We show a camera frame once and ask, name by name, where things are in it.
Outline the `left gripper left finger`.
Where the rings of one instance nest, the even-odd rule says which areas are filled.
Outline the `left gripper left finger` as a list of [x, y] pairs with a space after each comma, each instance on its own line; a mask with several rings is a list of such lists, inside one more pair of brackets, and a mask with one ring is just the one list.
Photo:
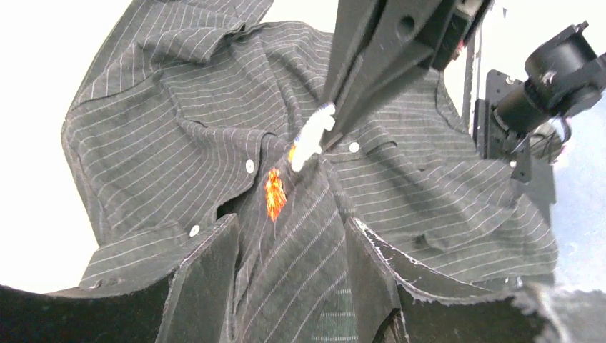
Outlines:
[[3, 342], [219, 342], [238, 250], [239, 224], [142, 236], [98, 250], [90, 277], [47, 294], [1, 288]]

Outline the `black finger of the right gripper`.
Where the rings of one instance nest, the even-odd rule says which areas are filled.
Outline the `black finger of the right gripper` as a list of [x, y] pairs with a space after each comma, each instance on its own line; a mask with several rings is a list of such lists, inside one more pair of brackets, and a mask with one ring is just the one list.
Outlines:
[[321, 148], [429, 70], [443, 71], [474, 35], [490, 0], [339, 1], [322, 102], [336, 106]]

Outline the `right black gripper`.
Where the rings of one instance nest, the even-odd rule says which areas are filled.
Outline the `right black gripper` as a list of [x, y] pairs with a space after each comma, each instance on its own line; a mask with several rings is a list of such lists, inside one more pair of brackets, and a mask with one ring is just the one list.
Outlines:
[[512, 168], [511, 177], [527, 194], [542, 217], [552, 221], [556, 202], [551, 155], [555, 130], [509, 131], [499, 113], [528, 109], [522, 91], [524, 82], [491, 69], [482, 72], [483, 30], [467, 45], [462, 119], [467, 125], [479, 156], [504, 161]]

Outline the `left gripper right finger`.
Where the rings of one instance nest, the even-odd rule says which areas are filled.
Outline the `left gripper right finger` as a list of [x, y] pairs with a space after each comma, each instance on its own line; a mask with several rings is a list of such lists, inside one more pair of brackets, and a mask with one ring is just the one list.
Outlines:
[[476, 287], [394, 248], [358, 218], [345, 228], [360, 342], [565, 342], [537, 289]]

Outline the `black pinstriped shirt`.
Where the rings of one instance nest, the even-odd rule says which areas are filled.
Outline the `black pinstriped shirt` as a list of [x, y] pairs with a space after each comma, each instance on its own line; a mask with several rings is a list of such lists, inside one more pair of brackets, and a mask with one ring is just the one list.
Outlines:
[[[227, 342], [358, 341], [349, 217], [461, 282], [551, 275], [550, 228], [508, 165], [477, 156], [437, 71], [293, 175], [287, 152], [319, 105], [332, 38], [262, 23], [270, 6], [134, 1], [114, 27], [61, 133], [98, 250], [235, 215]], [[287, 197], [276, 222], [273, 168]]]

